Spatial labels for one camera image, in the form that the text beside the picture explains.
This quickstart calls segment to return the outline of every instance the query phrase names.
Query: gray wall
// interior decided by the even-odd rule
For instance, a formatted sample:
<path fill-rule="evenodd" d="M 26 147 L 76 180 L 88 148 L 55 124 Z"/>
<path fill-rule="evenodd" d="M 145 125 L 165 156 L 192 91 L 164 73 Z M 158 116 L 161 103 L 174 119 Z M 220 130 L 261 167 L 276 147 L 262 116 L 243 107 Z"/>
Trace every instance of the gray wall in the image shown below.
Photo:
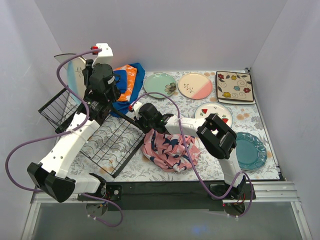
<path fill-rule="evenodd" d="M 35 0 L 63 52 L 107 42 L 113 67 L 252 66 L 287 0 Z"/>
<path fill-rule="evenodd" d="M 61 51 L 33 0 L 1 0 L 0 31 L 0 239 L 17 240 L 32 193 L 9 181 L 5 159 L 18 144 L 53 134 L 37 109 L 62 89 L 53 58 Z M 9 165 L 13 177 L 24 186 L 33 187 L 27 166 L 41 160 L 53 144 L 53 140 L 47 140 L 18 150 Z"/>
<path fill-rule="evenodd" d="M 252 74 L 284 176 L 296 184 L 313 239 L 320 239 L 320 2 L 290 0 Z"/>

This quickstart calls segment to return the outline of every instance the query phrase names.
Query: black wire rack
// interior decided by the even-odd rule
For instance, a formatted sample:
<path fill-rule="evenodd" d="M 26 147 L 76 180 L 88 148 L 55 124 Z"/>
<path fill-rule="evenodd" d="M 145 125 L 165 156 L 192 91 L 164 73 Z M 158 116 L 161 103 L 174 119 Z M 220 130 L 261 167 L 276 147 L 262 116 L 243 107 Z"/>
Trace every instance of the black wire rack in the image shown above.
<path fill-rule="evenodd" d="M 73 118 L 77 108 L 78 105 L 64 88 L 38 112 L 55 128 L 56 133 L 60 133 L 66 129 L 66 123 Z M 108 115 L 80 151 L 114 178 L 141 147 L 145 136 L 129 117 L 117 114 L 121 117 Z"/>

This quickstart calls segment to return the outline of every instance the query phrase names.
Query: pink cloth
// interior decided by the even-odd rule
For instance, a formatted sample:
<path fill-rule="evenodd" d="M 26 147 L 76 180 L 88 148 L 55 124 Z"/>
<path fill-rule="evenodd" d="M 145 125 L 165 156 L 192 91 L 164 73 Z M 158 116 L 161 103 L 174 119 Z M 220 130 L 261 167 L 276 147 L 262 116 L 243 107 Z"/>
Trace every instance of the pink cloth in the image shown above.
<path fill-rule="evenodd" d="M 185 141 L 196 165 L 200 151 L 195 146 L 195 138 L 186 136 Z M 181 172 L 192 168 L 180 134 L 160 134 L 152 129 L 144 137 L 142 152 L 165 172 Z"/>

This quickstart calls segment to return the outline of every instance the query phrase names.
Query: light blue plate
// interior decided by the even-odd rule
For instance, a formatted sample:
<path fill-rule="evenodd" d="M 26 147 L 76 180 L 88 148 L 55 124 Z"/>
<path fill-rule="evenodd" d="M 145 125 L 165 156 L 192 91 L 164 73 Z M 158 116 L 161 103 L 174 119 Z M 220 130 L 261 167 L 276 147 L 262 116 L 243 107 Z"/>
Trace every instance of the light blue plate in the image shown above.
<path fill-rule="evenodd" d="M 143 88 L 147 93 L 157 92 L 166 96 L 170 96 L 176 91 L 177 84 L 172 76 L 163 72 L 159 72 L 147 77 L 147 79 L 144 81 Z M 159 94 L 150 94 L 150 96 L 157 99 L 165 98 Z"/>
<path fill-rule="evenodd" d="M 238 132 L 236 157 L 242 170 L 255 171 L 265 165 L 267 149 L 256 136 L 248 132 Z"/>

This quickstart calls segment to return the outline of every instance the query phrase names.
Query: orange patterned towel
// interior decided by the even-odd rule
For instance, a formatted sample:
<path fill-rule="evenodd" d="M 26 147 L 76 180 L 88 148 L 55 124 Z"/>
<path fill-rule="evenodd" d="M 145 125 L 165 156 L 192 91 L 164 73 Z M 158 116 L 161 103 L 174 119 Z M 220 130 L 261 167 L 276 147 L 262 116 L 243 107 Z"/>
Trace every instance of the orange patterned towel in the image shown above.
<path fill-rule="evenodd" d="M 122 93 L 117 102 L 129 102 L 131 98 L 132 91 L 134 90 L 137 69 L 130 65 L 124 65 L 118 67 L 115 70 L 125 70 L 126 71 L 126 81 L 127 87 L 125 93 Z"/>

